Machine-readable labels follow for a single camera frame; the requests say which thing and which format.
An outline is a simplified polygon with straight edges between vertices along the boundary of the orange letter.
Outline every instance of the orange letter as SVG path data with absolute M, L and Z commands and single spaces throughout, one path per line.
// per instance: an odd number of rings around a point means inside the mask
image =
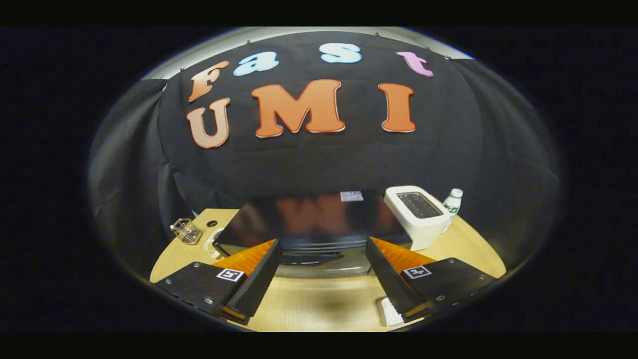
M 379 84 L 388 103 L 388 118 L 381 124 L 388 132 L 412 132 L 416 125 L 410 119 L 409 97 L 414 93 L 408 86 Z
M 211 103 L 211 110 L 215 116 L 215 124 L 217 124 L 217 132 L 210 136 L 204 129 L 204 112 L 206 109 L 200 107 L 194 109 L 186 115 L 188 121 L 191 123 L 191 132 L 193 132 L 193 139 L 200 147 L 211 148 L 219 147 L 228 138 L 228 119 L 226 118 L 226 106 L 230 103 L 229 98 L 222 98 Z
M 281 85 L 268 85 L 256 88 L 251 93 L 259 100 L 261 126 L 255 134 L 259 138 L 279 136 L 283 127 L 277 125 L 275 113 L 296 134 L 301 123 L 310 111 L 310 120 L 306 125 L 309 132 L 339 132 L 346 124 L 339 119 L 337 112 L 337 89 L 341 83 L 336 80 L 311 81 L 299 98 L 295 100 Z
M 219 77 L 218 68 L 224 68 L 228 66 L 228 64 L 228 61 L 222 61 L 193 76 L 191 79 L 193 80 L 193 93 L 188 98 L 188 102 L 193 102 L 210 91 L 212 89 L 212 85 L 209 85 L 208 82 L 215 82 L 215 80 Z

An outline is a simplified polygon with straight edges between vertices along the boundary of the black cloth backdrop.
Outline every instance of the black cloth backdrop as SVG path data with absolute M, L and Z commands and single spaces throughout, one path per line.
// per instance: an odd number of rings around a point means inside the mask
M 326 63 L 324 43 L 353 43 L 358 63 Z M 279 64 L 234 76 L 237 63 L 274 51 Z M 427 60 L 434 77 L 411 70 L 397 51 Z M 227 60 L 213 89 L 188 102 L 195 74 Z M 282 85 L 297 98 L 308 82 L 341 81 L 346 129 L 260 139 L 250 92 Z M 383 82 L 411 87 L 408 134 L 386 132 Z M 230 134 L 218 148 L 195 144 L 186 114 L 229 97 Z M 212 111 L 204 115 L 216 131 Z M 251 43 L 195 64 L 168 80 L 141 80 L 118 101 L 89 157 L 93 214 L 106 242 L 131 270 L 148 277 L 177 218 L 206 208 L 240 208 L 258 195 L 416 185 L 443 200 L 464 190 L 460 216 L 501 255 L 508 269 L 529 257 L 550 230 L 560 198 L 556 148 L 538 112 L 507 81 L 476 60 L 448 60 L 394 40 L 353 33 L 304 33 Z

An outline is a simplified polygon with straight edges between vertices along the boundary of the letter m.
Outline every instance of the letter m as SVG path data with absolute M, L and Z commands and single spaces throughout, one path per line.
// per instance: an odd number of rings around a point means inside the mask
M 296 134 L 308 112 L 308 132 L 342 131 L 346 124 L 339 119 L 337 111 L 337 89 L 340 87 L 341 83 L 336 80 L 314 80 L 296 100 L 278 84 L 254 89 L 251 94 L 259 100 L 261 122 L 255 134 L 261 138 L 281 135 L 283 127 L 277 124 L 276 114 Z

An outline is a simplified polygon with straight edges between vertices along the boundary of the plastic bottle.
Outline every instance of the plastic bottle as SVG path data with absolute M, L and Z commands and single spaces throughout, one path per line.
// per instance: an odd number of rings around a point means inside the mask
M 463 196 L 463 191 L 455 188 L 450 192 L 450 195 L 447 196 L 445 201 L 443 202 L 443 207 L 450 212 L 450 219 L 447 220 L 447 224 L 441 231 L 441 233 L 447 231 L 450 224 L 452 224 L 452 220 L 456 217 L 456 214 L 459 212 L 459 208 L 461 207 L 461 197 Z

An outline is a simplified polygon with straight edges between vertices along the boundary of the wooden table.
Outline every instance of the wooden table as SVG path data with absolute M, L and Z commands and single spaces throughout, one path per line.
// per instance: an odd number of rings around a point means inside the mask
M 202 230 L 197 245 L 185 245 L 176 238 L 156 261 L 150 281 L 155 283 L 195 261 L 214 264 L 221 260 L 213 259 L 204 250 L 204 243 L 215 230 L 226 227 L 238 211 L 202 212 L 193 221 Z M 206 223 L 211 220 L 218 224 L 209 228 Z M 459 216 L 431 247 L 417 253 L 435 260 L 455 257 L 496 278 L 506 272 L 496 251 Z M 417 322 L 384 326 L 378 302 L 386 296 L 374 275 L 340 279 L 274 277 L 248 325 L 229 323 L 258 332 L 387 332 Z

